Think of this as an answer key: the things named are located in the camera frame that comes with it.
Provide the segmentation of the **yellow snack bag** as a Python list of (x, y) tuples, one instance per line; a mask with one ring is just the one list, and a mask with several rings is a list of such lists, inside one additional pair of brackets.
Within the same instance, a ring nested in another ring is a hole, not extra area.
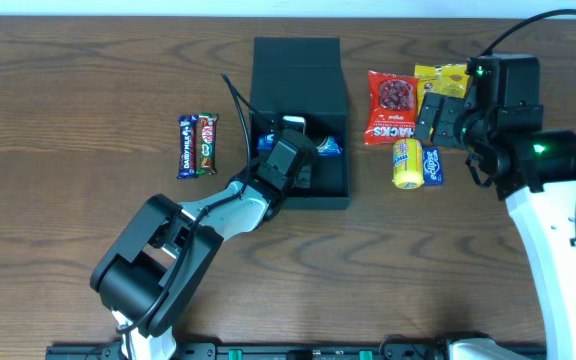
[(414, 69), (414, 78), (417, 80), (415, 89), (416, 117), (419, 117), (427, 93), (464, 98), (469, 82), (466, 70), (466, 64), (416, 64)]

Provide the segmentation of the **blue Oreo cookie pack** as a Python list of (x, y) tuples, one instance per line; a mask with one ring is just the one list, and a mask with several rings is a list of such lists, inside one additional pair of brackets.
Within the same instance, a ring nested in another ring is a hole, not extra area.
[[(257, 150), (259, 152), (270, 152), (273, 149), (275, 140), (274, 134), (263, 134), (258, 137)], [(318, 136), (311, 137), (310, 140), (317, 148), (318, 154), (322, 157), (335, 157), (340, 156), (343, 152), (342, 146), (339, 144), (339, 137), (336, 136)]]

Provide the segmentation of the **red Hacks candy bag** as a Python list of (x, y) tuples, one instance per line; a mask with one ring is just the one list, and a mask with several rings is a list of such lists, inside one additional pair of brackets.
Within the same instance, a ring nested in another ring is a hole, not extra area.
[(370, 111), (364, 143), (389, 144), (410, 138), (417, 116), (418, 79), (369, 71), (368, 82)]

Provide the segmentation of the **dark green box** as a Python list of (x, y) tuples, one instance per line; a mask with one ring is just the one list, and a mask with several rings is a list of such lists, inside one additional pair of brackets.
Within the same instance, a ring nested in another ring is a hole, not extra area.
[(250, 103), (267, 120), (305, 119), (315, 144), (332, 137), (341, 148), (321, 156), (291, 189), (291, 210), (345, 210), (351, 200), (349, 105), (337, 38), (254, 39)]

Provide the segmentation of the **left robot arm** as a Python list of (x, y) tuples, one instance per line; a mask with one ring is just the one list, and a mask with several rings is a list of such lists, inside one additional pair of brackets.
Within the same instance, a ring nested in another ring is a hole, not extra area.
[(173, 357), (172, 327), (221, 245), (275, 217), (317, 158), (305, 134), (284, 129), (270, 154), (250, 161), (221, 192), (184, 203), (157, 194), (141, 206), (90, 278), (118, 322), (121, 355)]

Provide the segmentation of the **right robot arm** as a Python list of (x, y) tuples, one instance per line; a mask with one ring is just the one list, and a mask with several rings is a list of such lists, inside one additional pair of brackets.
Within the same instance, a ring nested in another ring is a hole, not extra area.
[(483, 55), (465, 72), (464, 97), (426, 94), (414, 136), (466, 151), (475, 184), (495, 188), (528, 257), (546, 356), (576, 359), (576, 135), (544, 129), (536, 57)]

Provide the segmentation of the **blue Eclipse mint tin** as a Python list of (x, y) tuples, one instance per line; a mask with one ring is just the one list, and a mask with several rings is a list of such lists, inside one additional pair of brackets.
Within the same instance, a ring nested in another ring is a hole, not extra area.
[(444, 184), (443, 166), (440, 152), (437, 147), (426, 147), (422, 149), (423, 156), (423, 176), (425, 186), (441, 186)]

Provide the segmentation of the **yellow candy roll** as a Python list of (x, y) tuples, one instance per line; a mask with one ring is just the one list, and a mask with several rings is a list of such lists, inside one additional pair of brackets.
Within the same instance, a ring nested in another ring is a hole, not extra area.
[(416, 189), (424, 184), (421, 143), (412, 138), (393, 145), (393, 183), (399, 189)]

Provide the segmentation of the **KitKat Milo chunky bar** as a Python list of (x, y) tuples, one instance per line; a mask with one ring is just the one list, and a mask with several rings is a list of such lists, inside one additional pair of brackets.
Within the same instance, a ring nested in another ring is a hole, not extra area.
[(201, 113), (201, 145), (199, 151), (199, 175), (213, 175), (217, 173), (215, 165), (216, 126), (219, 117), (216, 113)]

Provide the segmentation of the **blue Dairy Milk bar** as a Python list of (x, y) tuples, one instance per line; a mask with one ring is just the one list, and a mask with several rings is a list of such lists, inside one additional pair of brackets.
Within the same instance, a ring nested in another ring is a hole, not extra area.
[(178, 179), (196, 178), (196, 125), (198, 115), (181, 115), (178, 119), (180, 134), (180, 157)]

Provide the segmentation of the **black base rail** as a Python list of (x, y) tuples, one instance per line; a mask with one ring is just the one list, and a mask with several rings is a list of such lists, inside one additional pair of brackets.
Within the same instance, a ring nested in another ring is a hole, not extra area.
[[(389, 343), (382, 348), (370, 346), (288, 346), (288, 345), (215, 345), (186, 343), (178, 346), (173, 359), (183, 360), (413, 360), (424, 359), (425, 344)], [(91, 346), (56, 345), (46, 348), (46, 360), (127, 359), (120, 343)]]

